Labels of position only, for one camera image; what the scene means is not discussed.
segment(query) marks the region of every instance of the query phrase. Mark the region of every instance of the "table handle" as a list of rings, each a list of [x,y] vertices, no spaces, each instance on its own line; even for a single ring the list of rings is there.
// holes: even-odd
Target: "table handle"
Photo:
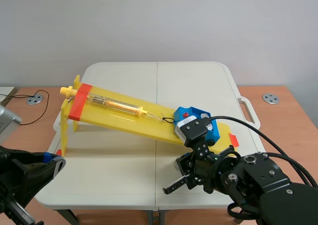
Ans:
[[[259,129],[260,128],[260,121],[257,117],[257,114],[256,114],[251,102],[246,97],[242,97],[242,96],[238,98],[238,102],[245,106],[246,111],[247,111],[247,113],[252,121],[252,122],[249,122],[246,119],[246,122],[249,123],[251,126],[254,126],[256,129]]]

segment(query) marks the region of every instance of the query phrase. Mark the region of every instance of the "table leg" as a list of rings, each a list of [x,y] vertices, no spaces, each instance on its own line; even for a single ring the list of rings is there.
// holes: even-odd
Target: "table leg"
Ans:
[[[159,225],[164,225],[165,212],[166,210],[159,210]]]
[[[80,225],[77,217],[69,209],[56,210],[62,217],[65,218],[71,225]]]
[[[154,212],[152,210],[146,210],[146,214],[147,214],[148,225],[153,225],[155,221]]]

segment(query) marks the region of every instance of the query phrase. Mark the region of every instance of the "yellow inclined platform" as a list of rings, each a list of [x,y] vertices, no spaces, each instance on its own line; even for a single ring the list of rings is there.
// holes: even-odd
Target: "yellow inclined platform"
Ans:
[[[79,89],[81,85],[82,83],[80,83],[80,76],[78,75],[74,81],[74,89]],[[129,97],[94,86],[90,88],[89,95],[98,95],[101,98],[105,97],[108,99],[114,99],[113,101],[115,103],[105,100],[99,105],[94,103],[94,101],[89,100],[89,97],[87,97],[81,110],[80,117],[79,119],[77,119],[78,121],[123,132],[133,133],[143,137],[148,137],[172,144],[183,145],[181,139],[174,132],[173,123],[160,121],[159,119],[147,116],[144,113],[148,111],[158,118],[162,118],[163,115],[165,117],[173,118],[173,114],[176,109],[167,108],[161,105],[139,100],[137,98]],[[70,113],[74,103],[76,103],[77,96],[78,95],[76,95],[73,99],[65,99],[61,107],[62,156],[64,156],[67,152],[67,120],[70,118]],[[125,102],[126,104],[132,104],[132,106],[137,105],[142,108],[133,108],[138,114],[136,115],[136,113],[127,113],[107,107],[107,105],[111,105],[111,103],[116,106],[117,100]],[[74,121],[74,131],[76,131],[77,124],[78,122]],[[217,124],[220,133],[220,139],[214,146],[210,147],[210,150],[215,153],[223,151],[232,144],[229,136],[229,134],[231,133],[229,126],[223,123]]]

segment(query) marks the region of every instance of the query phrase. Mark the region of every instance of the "wooden table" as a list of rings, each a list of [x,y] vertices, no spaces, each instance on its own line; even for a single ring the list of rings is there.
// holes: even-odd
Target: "wooden table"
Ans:
[[[55,135],[53,123],[59,113],[64,98],[59,95],[60,88],[22,88],[17,94],[33,94],[38,89],[49,92],[50,101],[47,112],[36,123],[20,126],[3,144],[7,148],[28,151],[46,151]],[[291,158],[301,163],[314,178],[318,179],[318,130],[305,114],[290,91],[283,86],[242,86],[239,87],[242,96],[247,97],[261,121],[261,131],[277,143]],[[278,95],[280,103],[271,105],[263,101],[262,95],[273,93]],[[23,118],[22,123],[28,123],[38,118],[46,105],[44,102],[28,106],[25,98],[12,99],[7,108]],[[266,151],[275,150],[263,141]],[[283,171],[295,182],[301,182],[293,168],[282,160],[276,160]],[[43,220],[45,225],[69,225],[57,212],[46,209],[34,199],[27,206],[28,212],[37,221]],[[74,211],[83,225],[146,225],[147,219],[143,211]],[[14,224],[0,215],[0,224]],[[167,225],[233,225],[233,219],[226,210],[174,210],[166,213]],[[242,223],[253,225],[254,221]]]

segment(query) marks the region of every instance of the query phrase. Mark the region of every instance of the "yellow plastic stand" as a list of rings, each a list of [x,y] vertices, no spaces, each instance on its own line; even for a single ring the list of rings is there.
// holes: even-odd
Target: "yellow plastic stand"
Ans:
[[[80,76],[78,75],[74,81],[74,89],[79,89],[80,86]],[[142,101],[133,97],[129,97],[94,86],[91,88],[90,93],[142,106],[145,110],[150,111],[158,117],[162,117],[161,114],[163,114],[165,117],[173,118],[173,114],[175,112],[175,110],[171,108],[160,106],[147,101]],[[68,100],[65,99],[61,107],[62,156],[65,155],[67,150],[67,120],[69,118],[72,105],[73,100],[68,102]],[[80,121],[102,127],[107,127],[114,130],[137,134],[143,137],[148,137],[159,141],[183,145],[181,139],[174,133],[174,124],[172,123],[168,123],[166,121],[159,121],[156,118],[148,117],[146,115],[138,117],[134,114],[129,114],[118,110],[105,108],[96,105],[90,101],[86,101],[80,116]],[[74,132],[76,131],[77,126],[78,122],[73,121]],[[229,137],[229,133],[231,133],[231,131],[229,126],[223,123],[218,123],[218,128],[221,138],[217,141],[217,143],[214,146],[210,147],[210,150],[215,153],[219,153],[225,148],[227,148],[229,145],[231,145],[231,140]]]

